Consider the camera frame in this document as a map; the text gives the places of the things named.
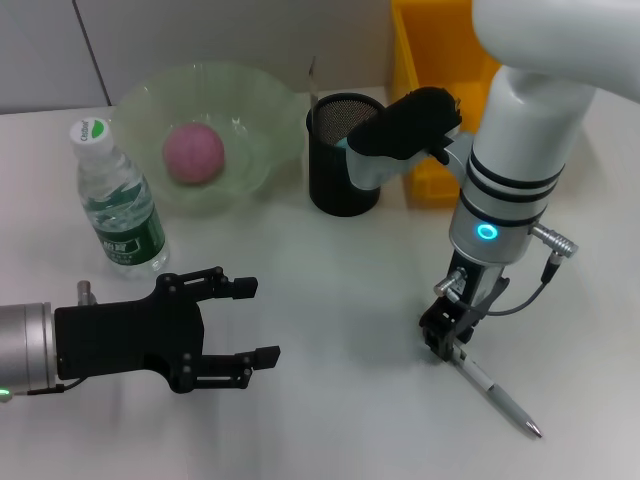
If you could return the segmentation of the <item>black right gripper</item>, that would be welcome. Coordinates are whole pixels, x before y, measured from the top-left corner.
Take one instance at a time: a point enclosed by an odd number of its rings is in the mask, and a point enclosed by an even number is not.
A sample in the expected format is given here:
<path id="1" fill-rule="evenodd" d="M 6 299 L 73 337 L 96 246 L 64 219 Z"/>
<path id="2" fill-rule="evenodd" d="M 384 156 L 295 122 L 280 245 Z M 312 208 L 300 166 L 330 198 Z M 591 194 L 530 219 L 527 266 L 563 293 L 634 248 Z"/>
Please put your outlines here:
<path id="1" fill-rule="evenodd" d="M 509 283 L 502 276 L 504 266 L 476 264 L 455 251 L 448 273 L 459 269 L 466 277 L 453 286 L 453 291 L 463 303 L 475 308 L 489 311 Z M 452 301 L 439 298 L 420 319 L 424 343 L 438 358 L 448 362 L 452 357 L 453 339 L 467 344 L 482 319 L 478 313 L 466 313 Z"/>

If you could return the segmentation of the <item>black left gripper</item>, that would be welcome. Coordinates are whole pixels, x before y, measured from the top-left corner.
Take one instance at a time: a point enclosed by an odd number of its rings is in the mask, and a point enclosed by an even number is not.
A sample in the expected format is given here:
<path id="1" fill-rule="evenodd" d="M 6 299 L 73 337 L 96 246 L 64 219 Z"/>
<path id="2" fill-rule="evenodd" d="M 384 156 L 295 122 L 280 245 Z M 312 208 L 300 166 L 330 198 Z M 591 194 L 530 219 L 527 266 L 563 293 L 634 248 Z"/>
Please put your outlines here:
<path id="1" fill-rule="evenodd" d="M 198 302 L 251 299 L 257 289 L 255 277 L 230 279 L 216 266 L 159 277 L 151 294 L 139 300 L 58 308 L 57 376 L 74 380 L 149 370 L 175 393 L 246 389 L 255 371 L 276 366 L 280 347 L 201 359 L 204 325 Z"/>

